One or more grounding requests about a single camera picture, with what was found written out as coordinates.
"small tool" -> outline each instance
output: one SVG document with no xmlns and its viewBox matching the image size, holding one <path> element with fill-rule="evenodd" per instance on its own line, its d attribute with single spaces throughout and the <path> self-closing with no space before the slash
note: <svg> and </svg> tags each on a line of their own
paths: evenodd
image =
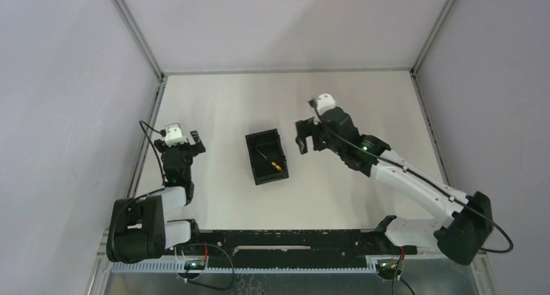
<svg viewBox="0 0 550 295">
<path fill-rule="evenodd" d="M 280 167 L 277 163 L 275 163 L 275 161 L 269 160 L 268 157 L 262 154 L 261 151 L 259 151 L 257 148 L 254 148 L 254 149 L 256 149 L 256 151 L 258 151 L 258 154 L 260 154 L 266 161 L 268 161 L 275 169 L 277 169 L 277 171 L 284 172 L 283 168 Z"/>
</svg>

